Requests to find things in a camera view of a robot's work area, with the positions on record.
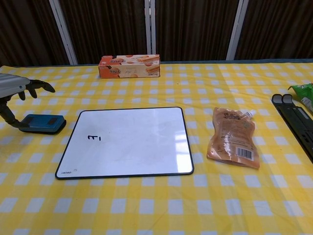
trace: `blue eraser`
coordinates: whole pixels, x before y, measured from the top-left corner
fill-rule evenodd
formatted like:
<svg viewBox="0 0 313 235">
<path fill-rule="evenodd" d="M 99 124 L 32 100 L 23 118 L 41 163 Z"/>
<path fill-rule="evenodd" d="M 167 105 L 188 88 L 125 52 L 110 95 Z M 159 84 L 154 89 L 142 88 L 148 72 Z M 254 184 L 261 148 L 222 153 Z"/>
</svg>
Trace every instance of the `blue eraser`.
<svg viewBox="0 0 313 235">
<path fill-rule="evenodd" d="M 29 127 L 19 128 L 20 131 L 43 134 L 59 133 L 66 125 L 66 120 L 61 115 L 29 114 L 22 122 Z"/>
</svg>

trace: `green package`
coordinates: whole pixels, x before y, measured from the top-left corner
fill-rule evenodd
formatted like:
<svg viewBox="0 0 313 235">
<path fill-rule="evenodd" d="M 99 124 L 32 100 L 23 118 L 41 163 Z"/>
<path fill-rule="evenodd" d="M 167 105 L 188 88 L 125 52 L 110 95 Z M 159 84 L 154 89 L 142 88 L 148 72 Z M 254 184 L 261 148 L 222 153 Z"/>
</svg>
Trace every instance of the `green package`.
<svg viewBox="0 0 313 235">
<path fill-rule="evenodd" d="M 305 84 L 305 85 L 295 85 L 290 86 L 293 88 L 294 92 L 301 99 L 301 102 L 313 112 L 313 83 Z"/>
</svg>

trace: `biscuit box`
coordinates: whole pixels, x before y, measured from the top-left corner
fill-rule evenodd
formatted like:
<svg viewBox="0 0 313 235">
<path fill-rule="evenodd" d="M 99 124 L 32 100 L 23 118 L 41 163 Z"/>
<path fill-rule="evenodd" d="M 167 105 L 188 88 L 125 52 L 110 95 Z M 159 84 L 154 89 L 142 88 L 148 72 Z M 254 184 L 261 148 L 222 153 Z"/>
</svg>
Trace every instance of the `biscuit box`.
<svg viewBox="0 0 313 235">
<path fill-rule="evenodd" d="M 101 78 L 160 77 L 159 55 L 102 56 L 99 63 Z"/>
</svg>

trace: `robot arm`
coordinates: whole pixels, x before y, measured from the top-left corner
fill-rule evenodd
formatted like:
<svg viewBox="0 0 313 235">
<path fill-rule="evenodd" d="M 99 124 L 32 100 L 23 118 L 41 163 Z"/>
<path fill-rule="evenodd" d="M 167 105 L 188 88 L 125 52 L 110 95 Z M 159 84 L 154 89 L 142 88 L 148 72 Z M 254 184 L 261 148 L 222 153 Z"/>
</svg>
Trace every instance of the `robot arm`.
<svg viewBox="0 0 313 235">
<path fill-rule="evenodd" d="M 40 80 L 29 80 L 26 77 L 0 73 L 0 116 L 13 127 L 25 128 L 28 124 L 19 122 L 7 106 L 7 102 L 15 94 L 19 94 L 21 100 L 25 100 L 24 90 L 28 90 L 33 98 L 37 98 L 35 89 L 43 88 L 48 92 L 54 93 L 53 87 Z"/>
</svg>

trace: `tablecloth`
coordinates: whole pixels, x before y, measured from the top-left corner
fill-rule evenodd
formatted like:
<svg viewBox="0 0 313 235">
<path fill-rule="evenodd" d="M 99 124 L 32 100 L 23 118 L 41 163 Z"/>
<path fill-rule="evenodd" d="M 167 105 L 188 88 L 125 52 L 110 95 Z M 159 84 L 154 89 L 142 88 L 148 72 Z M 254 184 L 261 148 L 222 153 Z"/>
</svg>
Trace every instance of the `tablecloth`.
<svg viewBox="0 0 313 235">
<path fill-rule="evenodd" d="M 40 79 L 8 103 L 17 118 L 64 115 L 55 136 L 20 132 L 0 120 L 0 234 L 313 234 L 313 164 L 270 99 L 313 81 L 313 63 L 161 65 L 161 77 L 100 79 L 97 66 L 11 68 Z M 195 171 L 188 176 L 59 181 L 54 177 L 79 113 L 179 106 Z M 257 111 L 255 170 L 206 158 L 214 107 Z"/>
</svg>

